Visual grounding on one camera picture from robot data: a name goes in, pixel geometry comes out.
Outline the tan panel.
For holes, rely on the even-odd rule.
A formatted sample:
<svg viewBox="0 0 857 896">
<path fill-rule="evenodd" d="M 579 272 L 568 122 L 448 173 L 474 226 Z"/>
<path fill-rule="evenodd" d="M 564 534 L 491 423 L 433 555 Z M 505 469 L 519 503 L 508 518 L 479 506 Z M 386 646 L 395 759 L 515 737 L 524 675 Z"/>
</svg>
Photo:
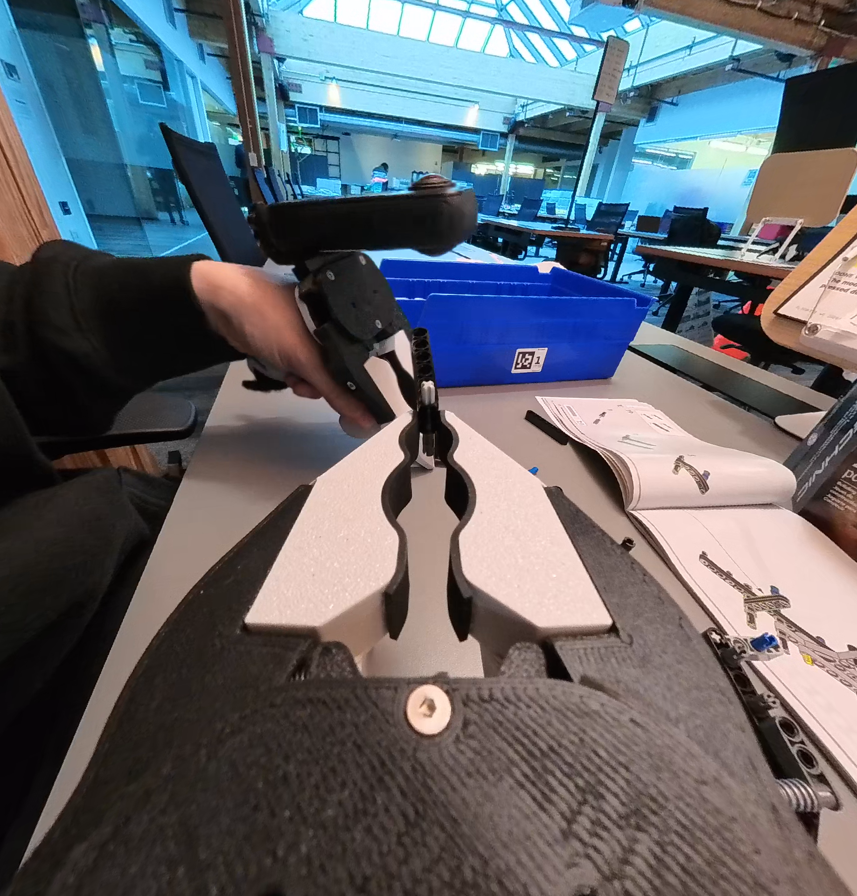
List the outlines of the tan panel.
<svg viewBox="0 0 857 896">
<path fill-rule="evenodd" d="M 760 167 L 739 234 L 764 218 L 800 218 L 806 227 L 829 225 L 857 173 L 857 149 L 770 155 Z"/>
</svg>

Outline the white board stand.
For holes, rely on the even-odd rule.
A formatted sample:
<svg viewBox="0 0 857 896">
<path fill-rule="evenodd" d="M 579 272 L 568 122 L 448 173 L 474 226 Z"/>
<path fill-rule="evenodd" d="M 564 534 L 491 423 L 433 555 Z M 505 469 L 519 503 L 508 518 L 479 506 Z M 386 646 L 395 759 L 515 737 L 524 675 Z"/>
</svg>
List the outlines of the white board stand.
<svg viewBox="0 0 857 896">
<path fill-rule="evenodd" d="M 857 372 L 857 326 L 843 330 L 825 323 L 805 323 L 790 347 L 844 371 Z M 806 439 L 827 414 L 824 410 L 785 414 L 776 426 L 797 439 Z"/>
</svg>

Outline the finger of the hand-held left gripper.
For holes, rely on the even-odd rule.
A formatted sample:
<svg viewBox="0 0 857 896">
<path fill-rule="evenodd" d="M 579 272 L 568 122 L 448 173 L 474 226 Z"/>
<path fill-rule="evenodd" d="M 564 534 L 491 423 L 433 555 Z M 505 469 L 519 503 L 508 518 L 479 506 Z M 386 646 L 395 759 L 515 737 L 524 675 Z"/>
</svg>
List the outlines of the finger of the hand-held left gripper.
<svg viewBox="0 0 857 896">
<path fill-rule="evenodd" d="M 367 375 L 364 402 L 377 422 L 391 422 L 416 406 L 411 332 L 397 330 L 384 339 L 362 344 Z"/>
</svg>

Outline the pink white sign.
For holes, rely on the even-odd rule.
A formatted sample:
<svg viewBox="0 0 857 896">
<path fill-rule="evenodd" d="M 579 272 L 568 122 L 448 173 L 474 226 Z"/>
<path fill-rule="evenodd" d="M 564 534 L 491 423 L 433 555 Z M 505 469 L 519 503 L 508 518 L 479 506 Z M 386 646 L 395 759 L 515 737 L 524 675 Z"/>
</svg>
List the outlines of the pink white sign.
<svg viewBox="0 0 857 896">
<path fill-rule="evenodd" d="M 798 247 L 803 224 L 803 218 L 762 218 L 752 226 L 741 243 L 739 258 L 756 262 L 797 263 L 803 254 Z"/>
</svg>

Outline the black mesh office chair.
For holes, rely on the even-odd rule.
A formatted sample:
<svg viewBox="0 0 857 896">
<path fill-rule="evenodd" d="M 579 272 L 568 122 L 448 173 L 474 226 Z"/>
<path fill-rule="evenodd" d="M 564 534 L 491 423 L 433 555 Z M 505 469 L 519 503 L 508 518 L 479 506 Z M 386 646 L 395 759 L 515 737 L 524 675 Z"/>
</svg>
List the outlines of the black mesh office chair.
<svg viewBox="0 0 857 896">
<path fill-rule="evenodd" d="M 175 173 L 221 261 L 264 267 L 267 258 L 243 215 L 217 147 L 185 136 L 163 122 L 159 128 Z"/>
</svg>

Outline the blue storage bin with tag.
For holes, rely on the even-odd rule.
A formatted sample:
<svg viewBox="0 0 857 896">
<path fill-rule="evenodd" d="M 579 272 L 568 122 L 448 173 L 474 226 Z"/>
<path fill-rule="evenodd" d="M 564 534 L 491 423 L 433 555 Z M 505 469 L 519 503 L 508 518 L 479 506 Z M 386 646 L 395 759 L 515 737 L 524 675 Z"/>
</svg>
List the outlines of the blue storage bin with tag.
<svg viewBox="0 0 857 896">
<path fill-rule="evenodd" d="M 611 378 L 651 297 L 580 275 L 564 297 L 433 296 L 428 330 L 437 385 L 548 384 Z"/>
</svg>

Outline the hanging sign on pole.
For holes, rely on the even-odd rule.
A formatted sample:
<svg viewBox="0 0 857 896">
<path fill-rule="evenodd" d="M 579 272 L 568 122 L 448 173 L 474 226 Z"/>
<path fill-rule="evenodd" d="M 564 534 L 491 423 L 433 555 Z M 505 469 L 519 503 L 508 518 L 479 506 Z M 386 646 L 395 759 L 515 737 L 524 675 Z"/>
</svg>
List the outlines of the hanging sign on pole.
<svg viewBox="0 0 857 896">
<path fill-rule="evenodd" d="M 611 110 L 616 102 L 629 51 L 630 44 L 626 39 L 614 35 L 606 38 L 602 61 L 592 92 L 595 107 L 591 118 L 591 129 L 573 189 L 574 197 L 586 195 L 586 190 L 590 183 L 592 165 L 599 149 L 606 113 Z"/>
</svg>

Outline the person's left hand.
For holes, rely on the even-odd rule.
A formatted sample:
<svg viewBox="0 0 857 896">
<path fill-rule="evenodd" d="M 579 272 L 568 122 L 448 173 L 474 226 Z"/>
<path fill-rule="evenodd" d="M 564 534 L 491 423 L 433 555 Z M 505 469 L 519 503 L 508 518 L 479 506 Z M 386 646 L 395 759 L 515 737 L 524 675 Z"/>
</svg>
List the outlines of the person's left hand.
<svg viewBox="0 0 857 896">
<path fill-rule="evenodd" d="M 205 260 L 193 262 L 190 282 L 211 329 L 234 349 L 278 373 L 298 397 L 324 399 L 348 435 L 368 438 L 379 430 L 373 415 L 334 381 L 293 286 L 253 267 Z"/>
</svg>

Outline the black long axle pin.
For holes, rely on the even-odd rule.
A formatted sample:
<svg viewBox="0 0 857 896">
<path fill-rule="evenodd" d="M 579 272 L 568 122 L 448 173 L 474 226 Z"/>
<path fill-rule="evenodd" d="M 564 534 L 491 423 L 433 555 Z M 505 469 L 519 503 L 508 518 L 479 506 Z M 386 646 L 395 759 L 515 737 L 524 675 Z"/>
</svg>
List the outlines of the black long axle pin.
<svg viewBox="0 0 857 896">
<path fill-rule="evenodd" d="M 435 447 L 438 427 L 440 426 L 440 407 L 436 386 L 433 380 L 426 379 L 418 387 L 418 431 L 419 449 L 417 462 L 425 469 L 434 469 Z"/>
</svg>

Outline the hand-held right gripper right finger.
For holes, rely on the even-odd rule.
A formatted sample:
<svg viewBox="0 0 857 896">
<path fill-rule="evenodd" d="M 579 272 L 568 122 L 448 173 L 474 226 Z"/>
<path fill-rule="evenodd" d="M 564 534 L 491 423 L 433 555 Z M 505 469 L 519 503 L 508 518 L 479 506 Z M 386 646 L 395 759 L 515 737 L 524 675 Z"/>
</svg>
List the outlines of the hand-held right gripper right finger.
<svg viewBox="0 0 857 896">
<path fill-rule="evenodd" d="M 448 614 L 459 640 L 479 644 L 484 675 L 495 676 L 518 644 L 613 633 L 542 481 L 452 412 L 441 420 L 445 502 L 457 519 Z"/>
</svg>

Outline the black thin toy beam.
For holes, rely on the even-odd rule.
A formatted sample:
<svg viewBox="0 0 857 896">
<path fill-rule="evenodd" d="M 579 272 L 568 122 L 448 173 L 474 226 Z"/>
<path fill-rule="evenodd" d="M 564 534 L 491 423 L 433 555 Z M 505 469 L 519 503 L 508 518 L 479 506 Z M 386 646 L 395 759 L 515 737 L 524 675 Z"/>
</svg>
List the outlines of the black thin toy beam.
<svg viewBox="0 0 857 896">
<path fill-rule="evenodd" d="M 571 443 L 571 440 L 565 431 L 562 431 L 555 424 L 551 423 L 532 409 L 526 411 L 524 420 L 558 444 L 569 445 Z"/>
</svg>

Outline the black desk divider rail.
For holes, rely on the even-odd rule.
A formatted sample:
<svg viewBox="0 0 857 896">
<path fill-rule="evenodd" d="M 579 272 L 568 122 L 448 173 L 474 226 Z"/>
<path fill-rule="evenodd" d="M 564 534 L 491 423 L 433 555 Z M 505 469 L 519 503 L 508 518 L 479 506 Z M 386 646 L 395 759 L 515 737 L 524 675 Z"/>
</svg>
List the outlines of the black desk divider rail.
<svg viewBox="0 0 857 896">
<path fill-rule="evenodd" d="M 674 345 L 632 344 L 628 350 L 769 420 L 818 412 L 815 406 L 801 399 Z"/>
</svg>

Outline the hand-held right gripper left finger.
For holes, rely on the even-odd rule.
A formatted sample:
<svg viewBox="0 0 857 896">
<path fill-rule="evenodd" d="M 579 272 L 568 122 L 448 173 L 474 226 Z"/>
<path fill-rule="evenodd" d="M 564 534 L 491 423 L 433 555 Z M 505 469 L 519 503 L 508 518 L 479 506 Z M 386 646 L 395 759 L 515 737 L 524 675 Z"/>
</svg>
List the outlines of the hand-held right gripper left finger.
<svg viewBox="0 0 857 896">
<path fill-rule="evenodd" d="M 418 420 L 401 415 L 312 483 L 246 629 L 344 644 L 354 657 L 400 637 L 410 577 L 399 516 L 418 447 Z"/>
</svg>

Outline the person's dark clothing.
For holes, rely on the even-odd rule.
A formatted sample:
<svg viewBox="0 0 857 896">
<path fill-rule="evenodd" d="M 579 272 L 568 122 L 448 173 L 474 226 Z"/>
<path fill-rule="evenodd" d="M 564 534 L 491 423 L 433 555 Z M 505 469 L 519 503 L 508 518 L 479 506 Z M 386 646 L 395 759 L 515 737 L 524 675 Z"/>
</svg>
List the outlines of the person's dark clothing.
<svg viewBox="0 0 857 896">
<path fill-rule="evenodd" d="M 0 876 L 20 859 L 176 495 L 56 470 L 0 375 Z"/>
</svg>

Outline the person's left forearm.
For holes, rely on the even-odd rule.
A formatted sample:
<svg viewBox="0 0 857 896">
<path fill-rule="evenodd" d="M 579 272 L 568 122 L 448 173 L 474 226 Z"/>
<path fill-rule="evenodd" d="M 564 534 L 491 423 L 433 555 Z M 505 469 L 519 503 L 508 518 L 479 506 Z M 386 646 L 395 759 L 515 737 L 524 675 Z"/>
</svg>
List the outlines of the person's left forearm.
<svg viewBox="0 0 857 896">
<path fill-rule="evenodd" d="M 52 241 L 0 261 L 0 506 L 58 481 L 38 437 L 104 433 L 135 395 L 242 359 L 195 297 L 198 260 Z"/>
</svg>

